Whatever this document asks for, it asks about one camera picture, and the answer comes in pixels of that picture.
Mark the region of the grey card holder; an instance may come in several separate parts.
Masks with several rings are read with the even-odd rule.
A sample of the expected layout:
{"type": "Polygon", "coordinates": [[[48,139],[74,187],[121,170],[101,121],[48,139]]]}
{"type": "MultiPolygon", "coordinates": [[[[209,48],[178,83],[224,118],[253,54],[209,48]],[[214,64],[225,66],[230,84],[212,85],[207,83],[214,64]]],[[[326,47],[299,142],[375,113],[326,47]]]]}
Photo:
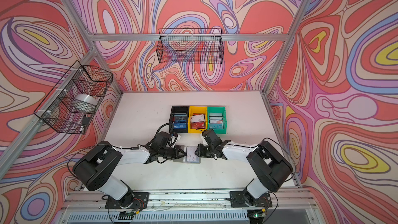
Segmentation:
{"type": "Polygon", "coordinates": [[[197,146],[181,146],[182,151],[186,154],[184,157],[173,160],[177,163],[200,164],[201,158],[195,154],[197,146]]]}

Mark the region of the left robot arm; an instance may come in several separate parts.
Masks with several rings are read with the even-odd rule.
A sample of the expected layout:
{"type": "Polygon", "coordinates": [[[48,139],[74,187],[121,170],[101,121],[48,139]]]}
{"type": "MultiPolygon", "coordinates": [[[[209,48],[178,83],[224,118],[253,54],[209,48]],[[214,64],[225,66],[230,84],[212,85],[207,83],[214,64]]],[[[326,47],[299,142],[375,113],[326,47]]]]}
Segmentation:
{"type": "Polygon", "coordinates": [[[124,164],[163,164],[182,159],[187,154],[176,145],[178,140],[177,133],[158,132],[147,144],[135,147],[117,147],[102,141],[75,163],[72,174],[89,191],[106,194],[119,208],[131,208],[136,197],[126,183],[113,176],[115,168],[124,164]]]}

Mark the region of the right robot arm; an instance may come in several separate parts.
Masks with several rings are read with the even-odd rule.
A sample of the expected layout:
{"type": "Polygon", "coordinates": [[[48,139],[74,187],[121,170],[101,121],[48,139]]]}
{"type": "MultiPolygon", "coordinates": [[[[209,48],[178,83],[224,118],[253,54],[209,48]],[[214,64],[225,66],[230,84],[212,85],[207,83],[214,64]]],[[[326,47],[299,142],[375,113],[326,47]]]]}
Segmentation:
{"type": "Polygon", "coordinates": [[[250,164],[256,177],[242,191],[231,191],[232,207],[256,207],[262,197],[276,193],[293,172],[291,163],[267,140],[256,146],[224,141],[199,144],[195,153],[200,158],[238,160],[250,164]]]}

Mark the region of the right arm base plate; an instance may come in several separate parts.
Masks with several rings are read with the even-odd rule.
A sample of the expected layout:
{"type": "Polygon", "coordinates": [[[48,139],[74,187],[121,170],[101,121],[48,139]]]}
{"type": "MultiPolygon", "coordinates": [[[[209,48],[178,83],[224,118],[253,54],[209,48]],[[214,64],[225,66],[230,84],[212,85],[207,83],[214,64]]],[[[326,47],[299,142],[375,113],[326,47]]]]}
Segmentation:
{"type": "Polygon", "coordinates": [[[268,209],[273,206],[269,193],[265,193],[259,198],[255,198],[250,195],[247,191],[230,191],[227,201],[231,203],[233,208],[244,208],[244,207],[260,207],[268,209]]]}

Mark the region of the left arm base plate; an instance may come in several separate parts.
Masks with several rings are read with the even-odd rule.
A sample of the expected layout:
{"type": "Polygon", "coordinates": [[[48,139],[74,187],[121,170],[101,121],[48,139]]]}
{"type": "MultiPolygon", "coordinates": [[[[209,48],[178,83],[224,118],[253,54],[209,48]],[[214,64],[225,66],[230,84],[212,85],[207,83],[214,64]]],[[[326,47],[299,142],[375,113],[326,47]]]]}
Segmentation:
{"type": "Polygon", "coordinates": [[[106,209],[132,209],[142,210],[146,209],[149,202],[149,192],[128,192],[120,200],[115,200],[108,197],[105,204],[106,209]]]}

